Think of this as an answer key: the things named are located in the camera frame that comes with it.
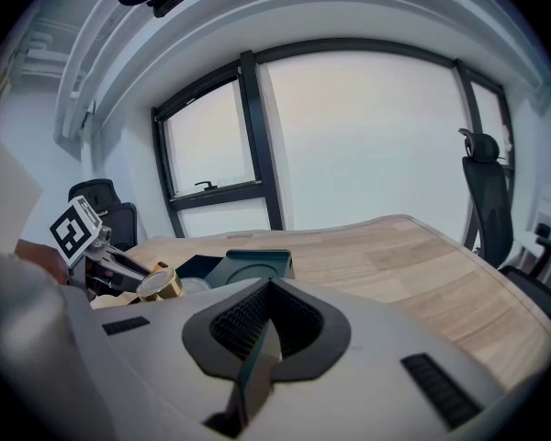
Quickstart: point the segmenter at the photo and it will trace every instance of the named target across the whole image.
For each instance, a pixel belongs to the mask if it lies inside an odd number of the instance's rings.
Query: black window frame
[[[478,71],[472,65],[460,59],[451,59],[442,54],[427,51],[416,46],[402,44],[388,40],[374,40],[363,38],[328,38],[318,40],[306,40],[277,46],[253,53],[246,51],[234,62],[223,65],[219,69],[205,75],[171,96],[159,107],[152,109],[153,146],[157,161],[158,173],[162,184],[165,204],[168,214],[174,226],[176,237],[184,237],[182,225],[178,219],[177,211],[191,209],[214,204],[224,204],[251,198],[265,198],[270,227],[272,230],[283,230],[283,221],[279,194],[276,183],[275,163],[270,146],[267,122],[264,114],[264,103],[261,97],[261,89],[257,79],[256,66],[260,63],[273,62],[288,57],[306,55],[329,51],[372,51],[383,52],[425,62],[434,63],[452,70],[459,86],[466,114],[467,127],[472,132],[483,132],[481,116],[479,114],[478,101],[473,90],[472,82],[480,85],[498,97],[502,124],[506,126],[512,145],[508,153],[509,164],[504,165],[505,175],[509,179],[508,192],[512,206],[514,193],[514,131],[512,118],[506,95],[502,85]],[[221,86],[239,80],[243,115],[249,147],[255,172],[255,181],[220,187],[211,191],[202,191],[192,195],[177,198],[174,191],[174,183],[171,176],[167,143],[165,139],[164,123],[180,109],[191,103],[191,100],[206,95]],[[473,213],[468,218],[466,236],[463,245],[472,249],[478,234],[478,225]]]

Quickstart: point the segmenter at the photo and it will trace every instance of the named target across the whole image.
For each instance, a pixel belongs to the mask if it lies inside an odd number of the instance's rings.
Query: chair headrest
[[[467,156],[478,162],[496,162],[500,155],[500,148],[493,137],[488,134],[474,134],[467,129],[460,129],[459,133],[466,136]]]

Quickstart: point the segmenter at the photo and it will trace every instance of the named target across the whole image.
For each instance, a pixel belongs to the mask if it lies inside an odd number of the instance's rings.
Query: office chair
[[[498,163],[500,149],[488,134],[474,134],[467,129],[459,132],[466,136],[467,157],[462,162],[479,227],[479,256],[498,268],[508,257],[514,240],[504,169]],[[544,237],[537,237],[536,241],[545,251],[529,274],[513,266],[505,266],[500,272],[551,319],[551,289],[537,279],[551,257],[551,241]]]
[[[126,252],[137,245],[137,210],[134,204],[121,203],[111,180],[100,178],[78,183],[70,189],[68,200],[83,196],[112,230],[110,243]]]

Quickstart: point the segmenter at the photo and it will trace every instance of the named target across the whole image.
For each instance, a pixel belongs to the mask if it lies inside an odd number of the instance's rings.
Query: wooden desk
[[[509,389],[551,357],[551,322],[519,289],[463,246],[409,216],[311,232],[155,238],[129,251],[153,267],[233,248],[287,249],[296,279],[389,302],[426,322]]]

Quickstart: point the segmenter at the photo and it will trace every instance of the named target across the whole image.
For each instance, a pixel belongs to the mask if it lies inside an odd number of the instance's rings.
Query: window handle
[[[197,187],[198,185],[208,185],[204,188],[205,191],[209,191],[210,189],[218,189],[216,185],[213,185],[211,181],[201,181],[200,183],[195,183],[194,186]]]

